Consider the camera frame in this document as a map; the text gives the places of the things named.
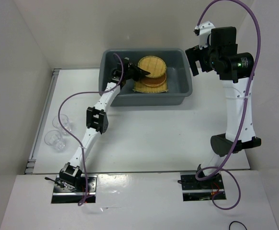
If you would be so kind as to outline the round green-rimmed bamboo tray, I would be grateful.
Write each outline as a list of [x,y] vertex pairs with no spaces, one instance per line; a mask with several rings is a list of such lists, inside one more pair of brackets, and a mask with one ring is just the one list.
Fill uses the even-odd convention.
[[149,78],[162,77],[167,70],[164,60],[157,56],[145,56],[139,60],[137,66],[140,69],[149,72],[149,74],[145,75]]

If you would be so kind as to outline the square bamboo mat tray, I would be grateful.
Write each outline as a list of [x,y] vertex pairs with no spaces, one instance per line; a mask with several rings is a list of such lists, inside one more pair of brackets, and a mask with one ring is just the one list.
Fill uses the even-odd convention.
[[140,81],[136,81],[134,83],[133,87],[134,92],[140,92],[140,93],[162,93],[162,92],[167,92],[167,80],[165,81],[164,84],[158,87],[147,87],[143,85]]

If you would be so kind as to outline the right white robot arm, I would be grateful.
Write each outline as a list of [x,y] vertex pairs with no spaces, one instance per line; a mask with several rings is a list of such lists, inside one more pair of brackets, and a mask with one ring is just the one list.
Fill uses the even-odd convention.
[[238,53],[235,27],[216,28],[207,21],[197,25],[194,33],[199,44],[185,51],[193,76],[200,71],[215,71],[222,83],[227,111],[227,128],[211,137],[212,153],[197,168],[196,184],[207,188],[233,153],[261,146],[252,121],[252,68],[250,53]]

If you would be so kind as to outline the round orange woven tray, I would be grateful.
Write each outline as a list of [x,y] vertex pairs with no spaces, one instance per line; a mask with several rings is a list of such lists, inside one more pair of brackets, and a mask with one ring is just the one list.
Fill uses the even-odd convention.
[[147,87],[158,87],[164,84],[166,79],[166,74],[163,74],[162,76],[157,78],[144,77],[140,80],[140,82]]

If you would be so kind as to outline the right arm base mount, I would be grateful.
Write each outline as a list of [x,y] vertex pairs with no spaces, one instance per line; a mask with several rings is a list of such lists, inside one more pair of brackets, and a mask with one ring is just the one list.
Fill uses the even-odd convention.
[[195,172],[182,172],[178,184],[181,185],[183,201],[208,201],[225,200],[225,190],[222,176],[217,174],[212,179],[198,181],[195,178]]

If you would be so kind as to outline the clear glass bowl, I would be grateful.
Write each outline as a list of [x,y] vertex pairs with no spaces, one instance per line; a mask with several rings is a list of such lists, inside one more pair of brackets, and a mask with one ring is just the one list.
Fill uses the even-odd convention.
[[72,131],[72,124],[69,121],[69,118],[67,115],[61,114],[60,116],[55,116],[52,120],[53,127],[57,128],[62,132],[64,135],[68,135],[68,132]]

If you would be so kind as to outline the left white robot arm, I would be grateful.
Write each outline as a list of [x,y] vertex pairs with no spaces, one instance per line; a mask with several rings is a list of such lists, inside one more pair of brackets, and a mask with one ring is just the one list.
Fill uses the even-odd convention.
[[110,79],[104,91],[99,91],[100,99],[92,107],[86,110],[86,132],[84,138],[79,140],[71,133],[62,123],[61,110],[63,105],[72,97],[81,94],[92,94],[93,92],[78,92],[67,97],[58,109],[58,123],[62,129],[73,137],[79,144],[75,154],[59,172],[59,181],[61,186],[65,186],[68,190],[74,192],[79,189],[84,189],[88,192],[88,176],[85,162],[88,155],[96,142],[96,140],[105,133],[109,122],[107,118],[107,111],[112,104],[115,97],[120,93],[122,87],[127,80],[140,81],[148,76],[151,72],[143,70],[137,65],[131,63],[127,58],[118,59],[117,68],[113,70]]

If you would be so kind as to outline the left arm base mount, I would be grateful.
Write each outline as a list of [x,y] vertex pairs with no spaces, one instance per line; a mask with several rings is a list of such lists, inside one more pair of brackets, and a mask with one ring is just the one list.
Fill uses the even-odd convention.
[[[44,178],[47,181],[54,183],[52,193],[52,204],[72,204],[78,203],[84,198],[85,194],[85,176],[81,176],[80,186],[75,188],[74,186],[67,185],[66,183],[59,180],[57,175],[55,179],[49,177]],[[89,195],[85,199],[85,203],[96,202],[96,190],[97,190],[97,175],[88,176],[88,192]]]

